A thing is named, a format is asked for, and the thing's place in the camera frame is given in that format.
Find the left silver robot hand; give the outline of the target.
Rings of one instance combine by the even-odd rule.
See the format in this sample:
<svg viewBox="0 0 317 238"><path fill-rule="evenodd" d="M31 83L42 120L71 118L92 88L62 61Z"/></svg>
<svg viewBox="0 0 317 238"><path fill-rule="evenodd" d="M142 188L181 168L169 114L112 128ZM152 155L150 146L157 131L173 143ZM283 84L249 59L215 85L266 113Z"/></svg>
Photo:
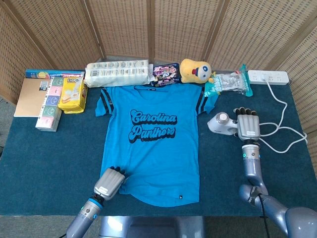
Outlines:
<svg viewBox="0 0 317 238"><path fill-rule="evenodd" d="M121 185L126 180L126 172L120 167L110 167L105 170L94 186L94 193L101 196L104 200L111 200Z"/></svg>

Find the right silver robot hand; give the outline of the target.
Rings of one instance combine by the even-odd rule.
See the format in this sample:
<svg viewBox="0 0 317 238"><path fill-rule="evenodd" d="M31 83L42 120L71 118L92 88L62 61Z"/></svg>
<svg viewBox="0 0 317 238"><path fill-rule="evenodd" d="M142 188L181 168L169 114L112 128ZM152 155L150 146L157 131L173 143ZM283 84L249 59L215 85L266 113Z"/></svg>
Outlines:
<svg viewBox="0 0 317 238"><path fill-rule="evenodd" d="M237 128L234 136L241 141L258 141L260 138L260 122L257 112L248 108L235 108L234 113L237 116Z"/></svg>

